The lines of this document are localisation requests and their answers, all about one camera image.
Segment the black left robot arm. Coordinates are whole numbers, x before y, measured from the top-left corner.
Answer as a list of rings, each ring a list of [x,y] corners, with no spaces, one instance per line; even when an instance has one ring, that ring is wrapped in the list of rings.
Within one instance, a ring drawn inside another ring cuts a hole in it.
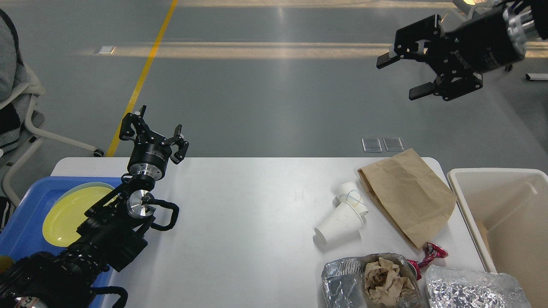
[[[97,296],[115,294],[114,308],[127,304],[123,287],[94,287],[98,276],[122,271],[147,247],[149,229],[168,231],[177,223],[180,209],[152,195],[166,175],[168,162],[184,160],[189,142],[182,125],[167,138],[145,123],[146,106],[127,113],[119,138],[133,142],[127,173],[121,184],[85,213],[78,226],[79,238],[57,255],[37,252],[16,261],[1,274],[3,308],[88,308]]]

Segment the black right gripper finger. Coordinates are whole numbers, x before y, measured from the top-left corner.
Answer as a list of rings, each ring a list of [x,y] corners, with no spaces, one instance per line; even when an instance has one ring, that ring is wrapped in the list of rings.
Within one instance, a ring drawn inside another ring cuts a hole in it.
[[[377,58],[376,68],[382,69],[401,59],[409,59],[428,64],[433,70],[446,70],[447,43],[441,17],[431,15],[397,30],[389,51]]]
[[[444,101],[457,99],[483,87],[483,74],[473,71],[450,71],[439,74],[433,82],[428,82],[411,88],[409,100],[417,100],[425,96],[439,96]]]

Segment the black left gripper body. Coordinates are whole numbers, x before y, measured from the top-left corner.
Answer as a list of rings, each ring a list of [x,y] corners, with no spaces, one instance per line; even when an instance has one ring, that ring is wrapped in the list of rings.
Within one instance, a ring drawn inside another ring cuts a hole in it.
[[[131,175],[147,175],[154,180],[160,180],[166,175],[168,160],[170,160],[172,152],[170,146],[136,143],[127,170]]]

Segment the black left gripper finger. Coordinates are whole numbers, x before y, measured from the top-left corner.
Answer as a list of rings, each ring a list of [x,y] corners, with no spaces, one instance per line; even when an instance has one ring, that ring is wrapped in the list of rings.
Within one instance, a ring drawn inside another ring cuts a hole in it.
[[[165,140],[165,146],[170,154],[170,160],[174,164],[179,164],[185,159],[190,146],[189,142],[185,140],[184,135],[182,134],[182,128],[182,124],[177,125],[174,129],[173,136]]]
[[[135,144],[153,144],[157,141],[156,133],[144,121],[147,106],[143,105],[134,113],[127,113],[121,122],[119,140]]]

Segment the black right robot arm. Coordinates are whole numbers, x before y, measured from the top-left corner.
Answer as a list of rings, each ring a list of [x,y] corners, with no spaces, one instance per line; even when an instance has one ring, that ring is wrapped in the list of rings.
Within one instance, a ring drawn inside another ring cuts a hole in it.
[[[436,78],[411,88],[409,99],[434,95],[450,101],[481,89],[485,73],[522,61],[527,41],[546,40],[547,27],[545,0],[502,0],[451,31],[442,16],[431,15],[397,30],[376,67],[402,59],[425,63]]]

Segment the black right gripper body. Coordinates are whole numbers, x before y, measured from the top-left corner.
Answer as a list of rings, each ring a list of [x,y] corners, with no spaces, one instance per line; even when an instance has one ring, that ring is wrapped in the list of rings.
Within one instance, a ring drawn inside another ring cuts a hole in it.
[[[493,8],[428,46],[428,55],[455,65],[456,75],[484,74],[525,58],[539,37],[539,8]]]

